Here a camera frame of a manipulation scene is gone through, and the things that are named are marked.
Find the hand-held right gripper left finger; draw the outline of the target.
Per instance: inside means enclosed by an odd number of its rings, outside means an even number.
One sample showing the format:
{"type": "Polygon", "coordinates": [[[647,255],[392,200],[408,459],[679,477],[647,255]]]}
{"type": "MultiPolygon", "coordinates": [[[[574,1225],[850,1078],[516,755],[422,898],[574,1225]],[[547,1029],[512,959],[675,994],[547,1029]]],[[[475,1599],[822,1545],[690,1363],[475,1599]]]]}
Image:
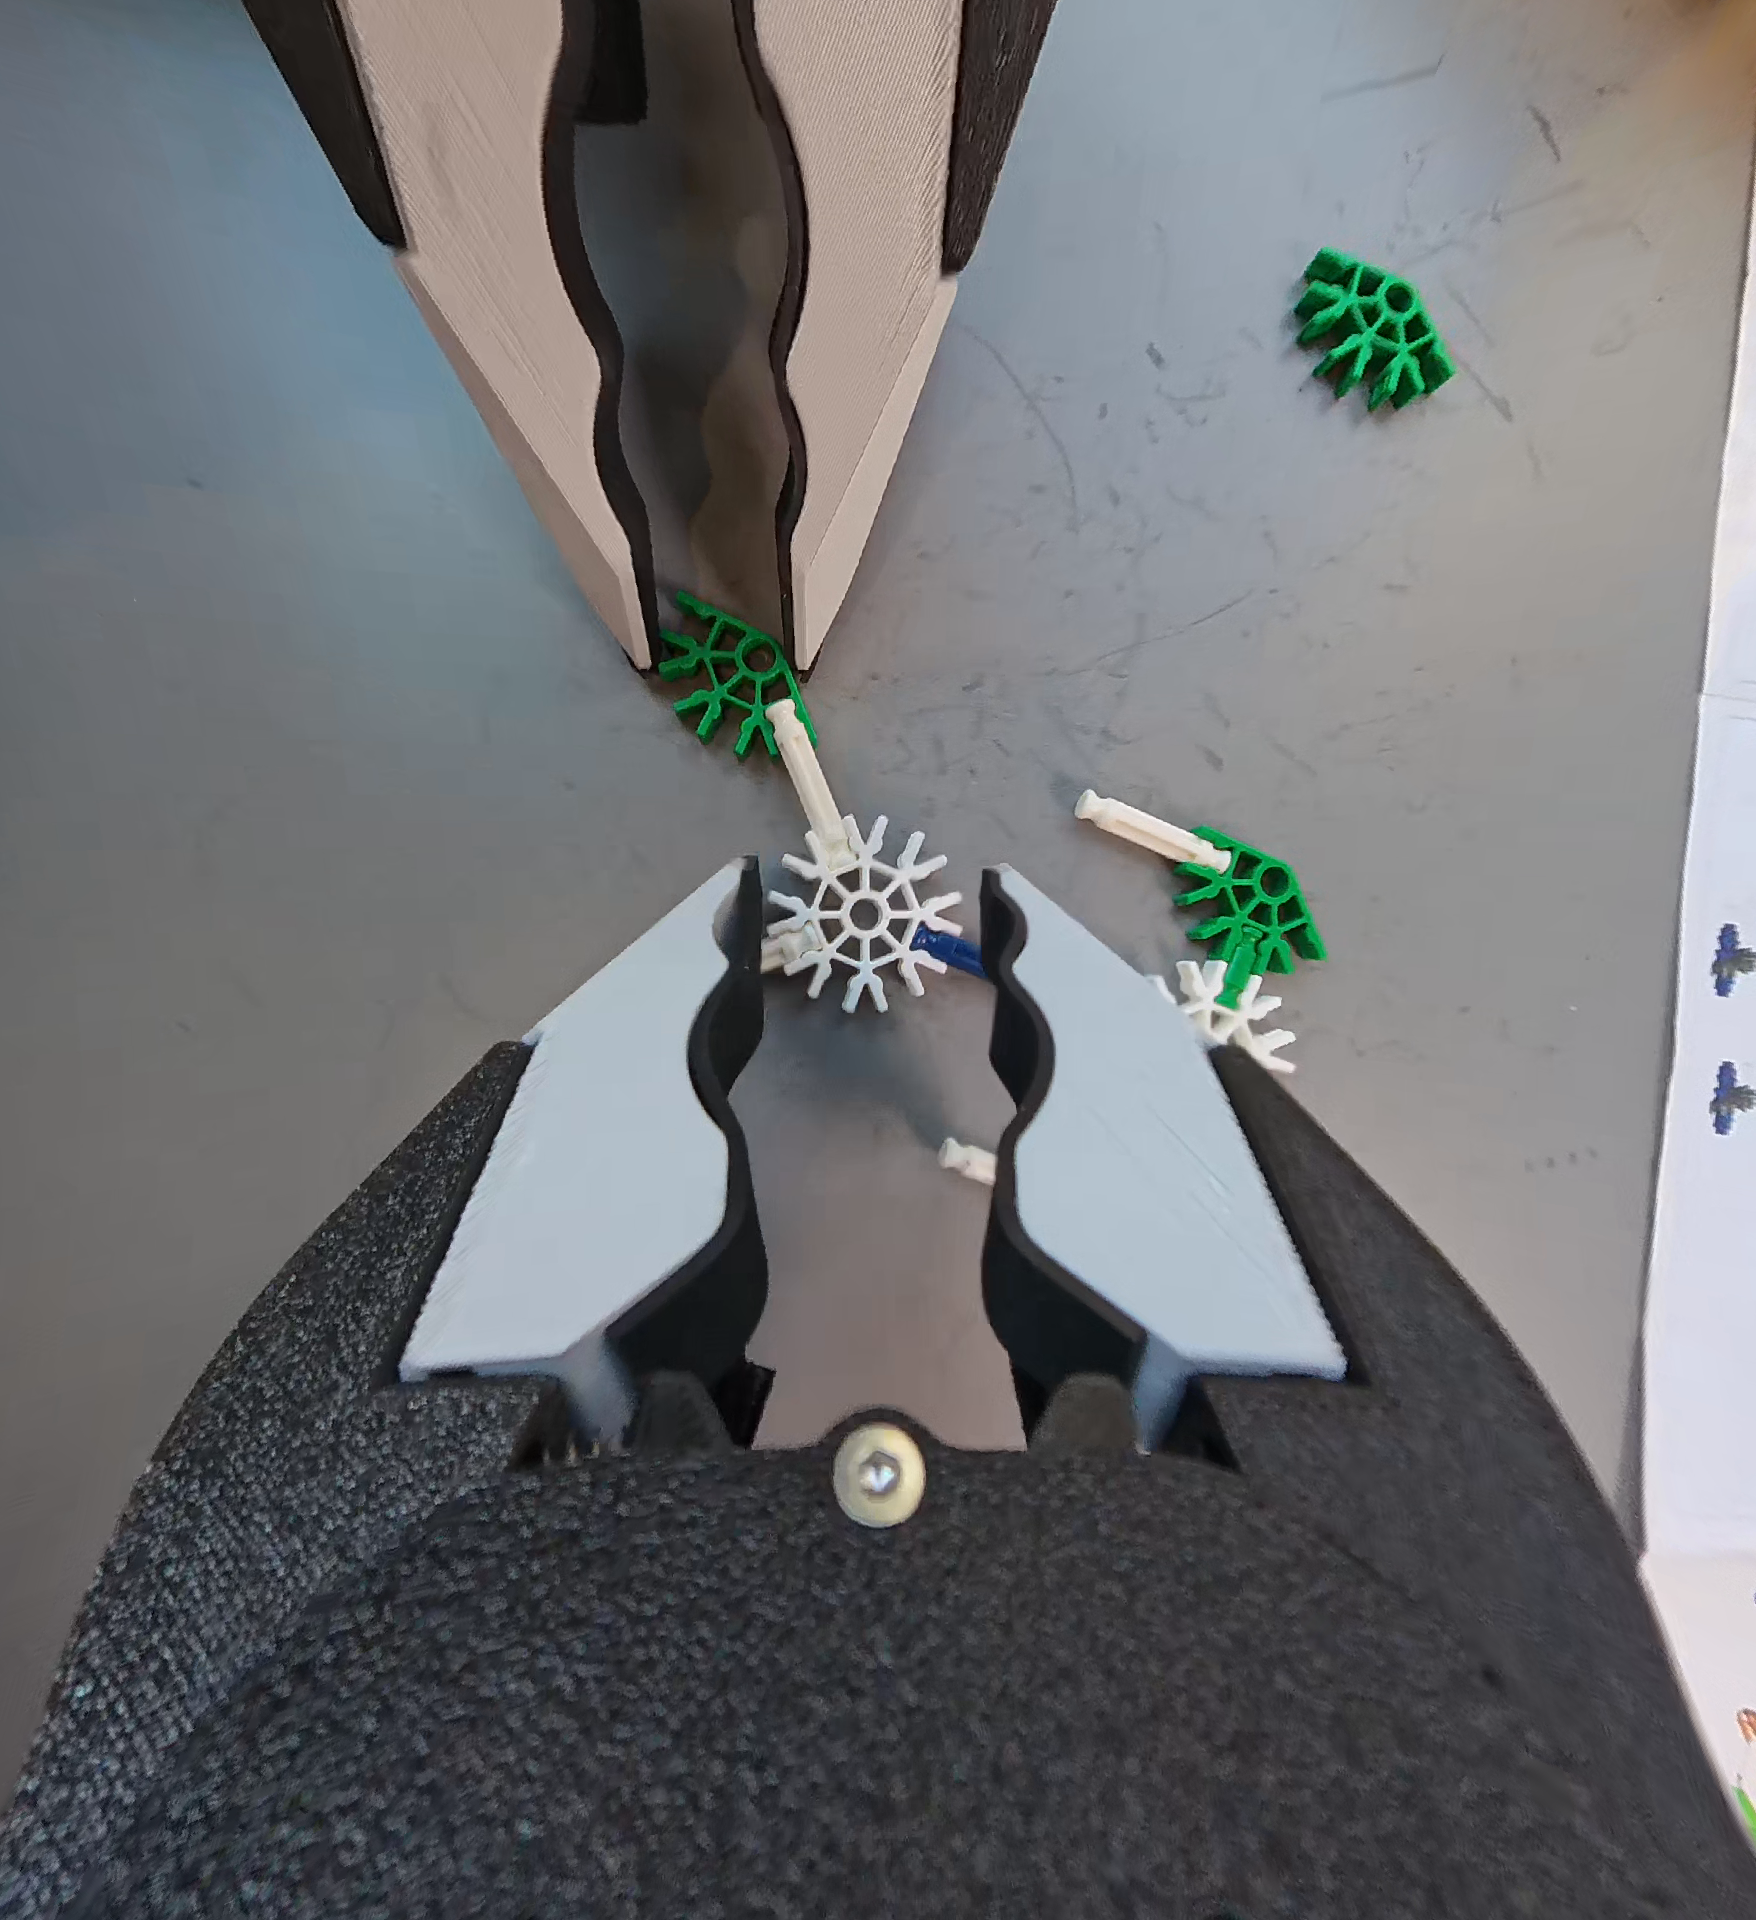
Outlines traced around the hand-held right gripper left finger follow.
{"type": "Polygon", "coordinates": [[[554,1380],[611,1444],[647,1380],[745,1356],[767,1261],[730,1093],[763,1029],[759,931],[734,856],[529,1030],[401,1382],[554,1380]]]}

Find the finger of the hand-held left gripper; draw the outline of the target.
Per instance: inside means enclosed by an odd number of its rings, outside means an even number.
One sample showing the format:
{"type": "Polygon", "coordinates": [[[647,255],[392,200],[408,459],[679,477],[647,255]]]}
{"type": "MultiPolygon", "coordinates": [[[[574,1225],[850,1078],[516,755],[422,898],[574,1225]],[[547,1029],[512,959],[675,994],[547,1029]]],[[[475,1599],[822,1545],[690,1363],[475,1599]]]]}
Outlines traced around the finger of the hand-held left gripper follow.
{"type": "Polygon", "coordinates": [[[787,265],[767,365],[791,463],[773,541],[809,669],[843,608],[957,280],[944,267],[957,2],[734,3],[787,265]]]}
{"type": "Polygon", "coordinates": [[[594,3],[347,2],[404,241],[395,269],[636,669],[660,642],[650,520],[620,440],[622,345],[577,202],[594,3]]]}

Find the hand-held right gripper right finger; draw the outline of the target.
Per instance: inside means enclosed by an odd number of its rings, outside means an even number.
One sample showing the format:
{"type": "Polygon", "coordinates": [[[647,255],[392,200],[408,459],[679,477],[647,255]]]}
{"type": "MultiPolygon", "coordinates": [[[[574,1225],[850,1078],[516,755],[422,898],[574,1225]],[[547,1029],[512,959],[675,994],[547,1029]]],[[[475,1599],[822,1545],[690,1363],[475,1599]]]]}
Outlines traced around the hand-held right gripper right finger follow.
{"type": "Polygon", "coordinates": [[[1102,1380],[1154,1451],[1230,1451],[1207,1380],[1348,1382],[1350,1359],[1212,1053],[1169,985],[1013,866],[982,876],[989,1061],[1012,1098],[982,1298],[1034,1435],[1102,1380]]]}

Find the green white toy connector assembly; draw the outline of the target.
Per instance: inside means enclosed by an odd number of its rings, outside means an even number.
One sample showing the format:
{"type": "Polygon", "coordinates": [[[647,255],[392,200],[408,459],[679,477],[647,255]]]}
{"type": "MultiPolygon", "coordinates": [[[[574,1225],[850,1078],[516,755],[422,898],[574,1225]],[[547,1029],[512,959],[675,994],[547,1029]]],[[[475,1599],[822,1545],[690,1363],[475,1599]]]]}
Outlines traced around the green white toy connector assembly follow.
{"type": "Polygon", "coordinates": [[[1166,859],[1182,874],[1176,906],[1201,910],[1188,938],[1205,956],[1182,959],[1171,989],[1196,1037],[1210,1048],[1236,1046],[1273,1075],[1293,1075],[1294,1034],[1270,1024],[1280,995],[1265,989],[1265,977],[1325,958],[1294,869],[1242,838],[1216,829],[1182,829],[1093,788],[1077,796],[1074,814],[1166,859]]]}

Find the green fan toy connector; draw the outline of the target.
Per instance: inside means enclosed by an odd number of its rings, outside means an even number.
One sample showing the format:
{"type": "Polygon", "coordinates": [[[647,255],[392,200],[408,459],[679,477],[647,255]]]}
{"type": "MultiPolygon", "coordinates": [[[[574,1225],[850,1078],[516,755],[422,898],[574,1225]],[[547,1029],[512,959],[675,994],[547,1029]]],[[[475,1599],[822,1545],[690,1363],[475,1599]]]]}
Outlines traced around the green fan toy connector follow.
{"type": "Polygon", "coordinates": [[[1403,410],[1455,376],[1455,361],[1419,290],[1368,260],[1322,247],[1293,307],[1299,349],[1321,349],[1312,375],[1334,398],[1360,389],[1366,410],[1403,410]]]}
{"type": "Polygon", "coordinates": [[[660,680],[684,685],[673,711],[694,723],[699,742],[728,725],[738,761],[754,750],[778,761],[769,708],[791,703],[799,728],[817,743],[795,663],[777,634],[687,588],[673,590],[673,608],[690,626],[660,628],[656,672],[660,680]]]}

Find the grey desk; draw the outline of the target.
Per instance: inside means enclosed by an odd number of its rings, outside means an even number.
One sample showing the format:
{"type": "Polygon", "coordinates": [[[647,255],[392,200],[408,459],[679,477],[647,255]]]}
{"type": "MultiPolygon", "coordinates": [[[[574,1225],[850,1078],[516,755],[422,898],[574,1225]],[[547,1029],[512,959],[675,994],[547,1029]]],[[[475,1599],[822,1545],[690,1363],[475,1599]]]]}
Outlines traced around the grey desk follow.
{"type": "MultiPolygon", "coordinates": [[[[1291,859],[1297,1090],[1642,1533],[1637,1318],[1756,3],[1060,3],[809,696],[856,814],[1180,946],[1291,859]],[[1455,376],[1334,398],[1311,257],[1455,376]]],[[[214,1349],[789,788],[633,676],[240,3],[0,3],[0,1813],[214,1349]]]]}

